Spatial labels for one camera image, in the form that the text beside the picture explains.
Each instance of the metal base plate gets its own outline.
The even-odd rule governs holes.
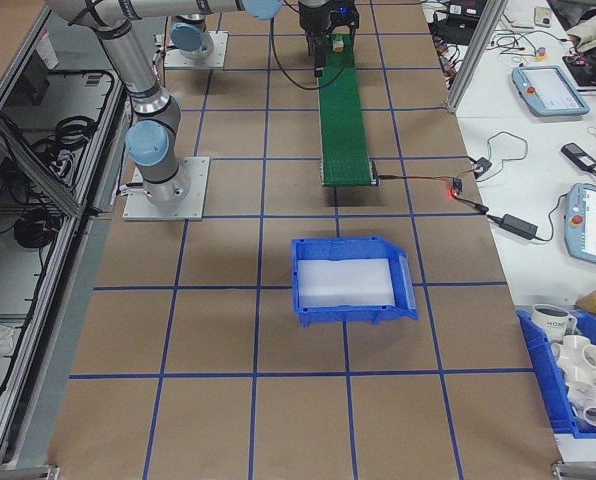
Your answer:
[[[125,220],[202,220],[205,206],[205,192],[209,177],[209,157],[185,157],[180,159],[181,168],[191,178],[191,190],[181,201],[172,205],[156,205],[149,200],[142,189],[132,190],[127,197],[123,213]],[[142,182],[142,175],[136,169],[132,182]]]
[[[165,56],[165,68],[170,70],[207,70],[223,68],[227,56],[228,32],[209,32],[214,41],[214,51],[205,58],[194,60],[183,57],[179,50],[169,50]]]

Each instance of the blue tape grid line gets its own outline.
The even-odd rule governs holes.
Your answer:
[[[418,111],[418,110],[444,110],[441,107],[421,107],[421,108],[393,108],[393,102],[391,97],[391,92],[389,89],[389,83],[387,78],[387,72],[392,70],[439,70],[440,67],[386,67],[384,62],[384,57],[382,53],[382,46],[380,43],[381,35],[390,35],[390,36],[427,36],[429,35],[428,32],[425,33],[378,33],[377,31],[377,22],[375,19],[375,5],[373,1],[369,3],[363,4],[358,3],[358,5],[369,5],[372,10],[374,28],[376,29],[375,33],[368,33],[368,34],[359,34],[359,35],[367,35],[367,36],[376,36],[378,41],[378,48],[380,53],[381,59],[381,67],[374,68],[374,67],[367,67],[367,68],[359,68],[358,70],[375,70],[375,71],[382,71],[387,87],[387,95],[389,99],[390,108],[384,109],[385,112],[390,112],[392,116],[392,123],[394,132],[396,135],[396,142],[398,147],[398,158],[380,158],[376,159],[380,160],[396,160],[400,161],[401,168],[403,174],[406,173],[406,162],[411,160],[429,160],[429,159],[439,159],[439,160],[451,160],[451,159],[464,159],[464,155],[460,156],[411,156],[407,157],[406,154],[402,152],[402,147],[400,143],[400,138],[398,135],[398,128],[395,120],[395,112],[399,111]],[[419,5],[418,3],[407,3],[407,4],[380,4],[380,6],[385,5]],[[220,20],[218,22],[218,28],[220,28],[220,22],[222,21],[222,15],[220,15]],[[340,215],[338,211],[338,201],[336,191],[334,189],[334,206],[335,206],[335,213],[333,218],[336,222],[336,233],[337,236],[340,236],[340,219],[341,218],[377,218],[377,217],[384,217],[384,218],[409,218],[412,222],[413,232],[416,242],[416,249],[418,253],[418,260],[420,263],[421,273],[423,281],[422,283],[414,284],[414,286],[422,287],[424,290],[425,298],[427,301],[427,308],[429,313],[429,319],[432,328],[432,337],[434,342],[434,348],[436,351],[436,358],[438,363],[438,370],[410,370],[410,371],[361,371],[355,372],[352,371],[350,368],[350,359],[349,359],[349,339],[348,339],[348,332],[347,332],[347,325],[343,324],[343,341],[344,341],[344,355],[345,355],[345,371],[344,372],[258,372],[258,337],[259,337],[259,328],[260,328],[260,297],[263,290],[274,290],[274,289],[282,289],[287,290],[291,287],[286,286],[263,286],[262,285],[262,246],[263,246],[263,234],[264,234],[264,219],[265,218],[332,218],[331,216],[272,216],[272,215],[265,215],[264,214],[264,198],[265,198],[265,178],[266,178],[266,163],[268,161],[304,161],[304,158],[300,159],[292,159],[292,158],[281,158],[281,159],[273,159],[267,157],[267,141],[268,141],[268,128],[269,128],[269,112],[271,111],[295,111],[295,110],[302,110],[302,109],[272,109],[269,107],[269,95],[270,95],[270,81],[271,81],[271,74],[272,72],[276,72],[277,70],[272,69],[271,64],[271,49],[268,48],[268,68],[267,69],[225,69],[226,71],[264,71],[267,73],[267,92],[266,92],[266,108],[264,110],[256,110],[251,109],[251,111],[264,111],[265,112],[265,137],[264,137],[264,153],[263,158],[252,158],[251,160],[262,160],[263,162],[263,174],[262,174],[262,196],[261,196],[261,215],[233,215],[233,216],[211,216],[207,218],[259,218],[260,219],[260,234],[259,234],[259,245],[258,245],[258,272],[257,272],[257,284],[255,286],[181,286],[179,285],[180,273],[182,269],[182,261],[184,257],[184,248],[185,242],[187,237],[188,229],[191,228],[188,221],[185,222],[185,226],[183,229],[180,250],[179,250],[179,257],[178,263],[176,268],[176,276],[175,276],[175,284],[173,286],[102,286],[102,287],[95,287],[94,290],[96,291],[122,291],[122,290],[171,290],[172,291],[172,300],[170,305],[170,312],[169,312],[169,319],[167,324],[167,329],[165,333],[165,342],[163,346],[163,354],[161,359],[161,367],[158,373],[119,373],[119,374],[73,374],[70,375],[70,379],[72,380],[101,380],[101,379],[157,379],[158,386],[156,389],[156,397],[154,401],[154,408],[152,413],[152,421],[149,433],[149,439],[147,444],[147,451],[145,455],[145,463],[143,468],[143,480],[148,480],[149,478],[149,468],[151,463],[152,457],[152,449],[154,444],[154,437],[155,432],[157,429],[158,424],[158,413],[160,407],[160,400],[162,395],[162,388],[163,382],[165,379],[168,378],[251,378],[252,379],[252,400],[251,400],[251,420],[250,420],[250,445],[249,445],[249,472],[248,478],[249,480],[254,479],[254,451],[255,451],[255,427],[256,427],[256,393],[257,393],[257,379],[258,378],[294,378],[294,377],[345,377],[346,378],[346,387],[347,387],[347,402],[348,402],[348,415],[349,415],[349,435],[350,435],[350,449],[351,449],[351,459],[352,459],[352,469],[353,469],[353,476],[354,480],[358,479],[358,465],[357,465],[357,457],[356,457],[356,445],[355,445],[355,431],[354,431],[354,414],[353,414],[353,391],[352,391],[352,377],[361,377],[361,376],[406,376],[406,375],[439,375],[442,391],[443,391],[443,398],[445,402],[446,414],[448,418],[448,424],[450,428],[450,435],[452,446],[454,449],[454,455],[456,459],[456,467],[458,470],[458,475],[461,480],[464,480],[464,474],[462,471],[460,453],[458,448],[458,443],[456,440],[455,430],[453,426],[453,420],[451,416],[451,408],[450,408],[450,401],[447,394],[447,388],[445,384],[444,377],[447,375],[456,375],[456,374],[504,374],[504,373],[527,373],[533,372],[530,368],[496,368],[496,369],[448,369],[444,370],[442,367],[442,359],[440,355],[440,349],[438,345],[438,338],[436,334],[436,329],[434,325],[433,319],[433,312],[431,308],[430,298],[429,298],[429,288],[430,287],[469,287],[469,286],[483,286],[483,285],[506,285],[506,282],[457,282],[457,283],[450,283],[450,282],[442,282],[442,283],[433,283],[427,282],[424,272],[424,266],[422,265],[422,258],[421,258],[421,250],[420,250],[420,242],[417,234],[416,229],[416,218],[425,217],[425,216],[473,216],[475,214],[468,213],[439,213],[439,214],[402,214],[402,215]],[[307,70],[307,69],[288,69],[288,70]],[[233,110],[222,110],[222,109],[208,109],[207,108],[207,98],[208,92],[211,86],[211,78],[212,74],[209,74],[207,86],[205,90],[205,98],[203,100],[203,106],[200,109],[184,109],[184,111],[189,112],[199,112],[200,113],[200,122],[199,127],[196,135],[196,144],[194,149],[194,155],[197,154],[199,142],[202,134],[203,128],[203,120],[205,117],[205,113],[208,111],[233,111]],[[365,111],[383,111],[383,109],[363,109]],[[224,159],[216,158],[215,160],[230,160],[230,158],[226,157]],[[246,160],[243,158],[234,158],[233,160]],[[409,204],[410,211],[413,212],[413,205],[410,197],[409,186],[407,181],[404,182],[406,194],[407,194],[407,201]],[[252,372],[224,372],[224,373],[205,373],[205,372],[181,372],[181,373],[167,373],[166,372],[166,362],[167,362],[167,354],[169,349],[169,342],[171,338],[171,331],[173,326],[174,320],[174,313],[176,307],[176,298],[178,290],[185,290],[185,289],[251,289],[256,290],[256,319],[255,319],[255,334],[254,334],[254,354],[253,354],[253,365],[252,365]]]
[[[413,282],[414,287],[504,287],[507,282]],[[96,292],[143,290],[289,290],[291,285],[119,285],[94,287]]]
[[[271,91],[271,45],[267,46],[267,92],[265,97],[265,130],[263,141],[263,159],[262,159],[262,185],[260,194],[260,223],[258,231],[258,264],[256,272],[256,320],[254,324],[254,351],[253,351],[253,380],[251,382],[251,413],[249,423],[249,464],[247,478],[254,480],[254,462],[256,457],[256,407],[258,394],[258,345],[260,336],[260,297],[262,295],[262,247],[264,241],[264,214],[265,214],[265,183],[267,179],[267,150],[269,136],[269,95]]]
[[[200,120],[198,122],[198,131],[196,132],[196,142],[194,145],[194,156],[198,155],[198,147],[200,145],[200,135],[202,133],[202,127],[205,119],[205,108],[207,107],[207,99],[209,94],[209,89],[211,88],[211,79],[212,79],[213,72],[210,71],[207,77],[207,86],[205,88],[205,94],[202,104],[202,109],[200,112]],[[189,220],[185,220],[185,224],[182,231],[182,238],[180,240],[180,248],[178,251],[178,263],[176,265],[176,276],[174,279],[174,287],[177,287],[180,282],[180,272],[182,270],[182,262],[185,254],[185,243],[187,241],[187,232],[190,228]],[[149,468],[151,466],[151,457],[152,457],[152,450],[154,444],[154,437],[156,434],[156,428],[158,426],[158,413],[160,411],[160,399],[162,396],[162,386],[163,381],[165,379],[164,373],[167,367],[167,354],[169,352],[169,341],[171,339],[171,329],[173,326],[174,320],[174,313],[176,310],[176,299],[178,296],[178,289],[174,288],[172,295],[171,295],[171,307],[169,311],[169,319],[167,321],[167,330],[165,333],[165,342],[163,345],[163,353],[162,353],[162,360],[160,365],[160,375],[158,378],[158,386],[156,388],[156,400],[154,402],[154,409],[151,418],[151,426],[149,428],[149,440],[147,442],[147,451],[145,453],[145,463],[142,472],[142,480],[149,479]]]
[[[533,373],[533,368],[458,368],[443,370],[444,375],[501,375]],[[409,377],[438,375],[440,370],[367,370],[344,372],[165,372],[165,373],[74,373],[70,380],[136,380],[165,378],[302,378],[302,377]]]
[[[383,67],[385,66],[385,59],[383,56],[383,48],[382,48],[382,43],[381,43],[381,39],[380,39],[380,35],[378,33],[378,25],[376,22],[376,15],[375,15],[375,8],[374,8],[374,3],[373,0],[370,0],[370,5],[371,5],[371,12],[372,12],[372,17],[373,17],[373,21],[374,21],[374,29],[376,31],[376,39],[378,41],[378,52],[380,55],[380,62],[383,65]],[[385,85],[386,85],[386,89],[387,89],[387,98],[389,100],[389,106],[393,107],[393,101],[392,101],[392,96],[391,96],[391,88],[389,85],[389,77],[387,75],[387,71],[383,71],[383,76],[384,76],[384,80],[385,80]],[[392,111],[391,112],[391,120],[393,123],[393,128],[394,128],[394,134],[396,135],[396,146],[398,148],[398,156],[399,157],[403,157],[403,150],[402,150],[402,143],[401,143],[401,139],[400,139],[400,135],[398,133],[398,123],[396,121],[396,115],[395,113]],[[401,168],[402,168],[402,174],[403,176],[407,176],[407,168],[405,166],[405,162],[403,160],[401,160]],[[404,184],[405,184],[405,191],[407,193],[407,202],[409,203],[409,211],[413,212],[414,210],[414,206],[413,206],[413,201],[411,199],[411,192],[409,189],[409,182],[407,180],[404,180]],[[419,262],[419,266],[420,266],[420,272],[422,275],[422,281],[423,283],[426,283],[426,274],[425,274],[425,267],[423,265],[423,261],[422,261],[422,249],[420,247],[420,240],[418,238],[418,229],[416,226],[416,218],[415,217],[411,217],[411,224],[412,224],[412,228],[413,228],[413,234],[414,234],[414,239],[415,239],[415,243],[416,243],[416,250],[418,253],[418,262]],[[456,432],[455,432],[455,428],[454,428],[454,424],[453,424],[453,418],[452,418],[452,413],[451,413],[451,405],[449,403],[449,394],[447,392],[447,385],[445,382],[445,376],[443,373],[443,368],[442,368],[442,358],[440,355],[440,346],[438,344],[438,336],[436,333],[436,327],[435,327],[435,323],[434,323],[434,316],[433,316],[433,310],[431,308],[431,299],[429,297],[429,289],[426,285],[423,285],[423,291],[425,294],[425,300],[427,303],[427,311],[429,314],[429,323],[431,325],[431,333],[432,333],[432,338],[433,338],[433,343],[434,343],[434,350],[436,353],[436,361],[438,363],[438,370],[439,370],[439,377],[440,377],[440,384],[441,384],[441,389],[442,389],[442,395],[443,395],[443,401],[445,403],[445,411],[446,411],[446,415],[447,415],[447,423],[449,425],[449,436],[451,437],[451,444],[452,444],[452,448],[454,451],[454,458],[455,458],[455,462],[456,462],[456,469],[458,472],[458,478],[460,480],[464,480],[464,473],[463,473],[463,469],[462,469],[462,460],[460,458],[460,450],[458,448],[458,441],[456,438]]]

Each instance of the blue plastic bin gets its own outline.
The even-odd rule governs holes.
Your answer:
[[[596,345],[596,317],[583,310],[574,310],[581,334]],[[542,399],[554,433],[570,433],[575,438],[596,438],[596,427],[576,417],[567,399],[562,371],[556,365],[545,332],[531,321],[531,315],[518,311],[520,326],[529,350]]]
[[[380,237],[312,238],[291,241],[292,289],[294,312],[303,326],[313,322],[347,322],[409,317],[418,320],[414,290],[411,285],[407,254]],[[395,305],[338,305],[305,307],[300,304],[298,262],[300,260],[351,260],[385,258],[394,292]]]

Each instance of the conveyor belt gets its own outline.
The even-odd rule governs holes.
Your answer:
[[[331,50],[327,53],[327,67],[319,81],[320,85],[326,85],[338,74],[340,66],[345,66],[332,85],[319,91],[322,184],[326,187],[373,185],[354,52],[349,35],[343,38],[345,49],[342,53]]]

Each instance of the power adapter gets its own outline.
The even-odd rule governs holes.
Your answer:
[[[525,222],[524,220],[509,214],[505,214],[502,218],[493,215],[487,215],[487,217],[500,228],[507,230],[514,235],[518,235],[527,240],[536,238],[538,227],[533,223]]]

